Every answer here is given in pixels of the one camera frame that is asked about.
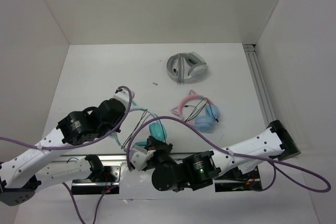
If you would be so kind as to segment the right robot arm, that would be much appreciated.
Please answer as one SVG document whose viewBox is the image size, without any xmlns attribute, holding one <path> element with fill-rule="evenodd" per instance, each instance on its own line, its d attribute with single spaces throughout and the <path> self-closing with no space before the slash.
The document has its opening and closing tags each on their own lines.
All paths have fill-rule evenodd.
<svg viewBox="0 0 336 224">
<path fill-rule="evenodd" d="M 301 153 L 296 143 L 278 120 L 264 132 L 249 140 L 222 148 L 196 153 L 177 163 L 171 156 L 172 145 L 149 137 L 147 150 L 153 157 L 147 169 L 153 169 L 152 185 L 159 191 L 179 192 L 185 188 L 199 190 L 213 184 L 225 174 L 240 178 L 255 169 L 264 158 L 284 161 Z"/>
</svg>

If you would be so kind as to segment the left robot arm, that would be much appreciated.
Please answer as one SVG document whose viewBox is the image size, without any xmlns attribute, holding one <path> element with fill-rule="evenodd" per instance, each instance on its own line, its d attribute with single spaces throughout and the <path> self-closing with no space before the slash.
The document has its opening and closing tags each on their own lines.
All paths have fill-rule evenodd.
<svg viewBox="0 0 336 224">
<path fill-rule="evenodd" d="M 130 107 L 129 102 L 112 98 L 98 107 L 73 111 L 36 145 L 1 163 L 1 202 L 17 206 L 35 193 L 69 180 L 99 181 L 104 166 L 95 154 L 63 165 L 51 163 L 73 148 L 87 146 L 118 130 Z"/>
</svg>

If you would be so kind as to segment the teal cat-ear headphones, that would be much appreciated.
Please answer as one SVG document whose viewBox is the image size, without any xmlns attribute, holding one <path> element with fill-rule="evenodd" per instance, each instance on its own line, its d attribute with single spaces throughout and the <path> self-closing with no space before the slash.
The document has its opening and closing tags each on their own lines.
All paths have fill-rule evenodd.
<svg viewBox="0 0 336 224">
<path fill-rule="evenodd" d="M 134 127 L 134 129 L 132 130 L 132 132 L 129 134 L 129 136 L 125 139 L 125 141 L 123 143 L 121 143 L 119 141 L 117 132 L 113 132 L 108 136 L 109 138 L 114 139 L 116 144 L 123 151 L 126 151 L 127 145 L 129 143 L 131 137 L 135 134 L 136 130 L 140 126 L 142 126 L 145 122 L 147 122 L 147 119 L 149 119 L 149 117 L 151 117 L 151 118 L 158 117 L 157 114 L 152 113 L 148 108 L 144 108 L 144 107 L 138 105 L 138 103 L 136 103 L 135 101 L 132 101 L 130 112 L 135 112 L 135 111 L 142 111 L 141 117 L 140 117 L 139 121 L 137 122 L 136 126 Z M 156 120 L 153 123 L 150 123 L 148 128 L 149 128 L 150 136 L 153 136 L 157 140 L 166 143 L 167 132 L 166 132 L 166 129 L 165 129 L 161 120 Z"/>
</svg>

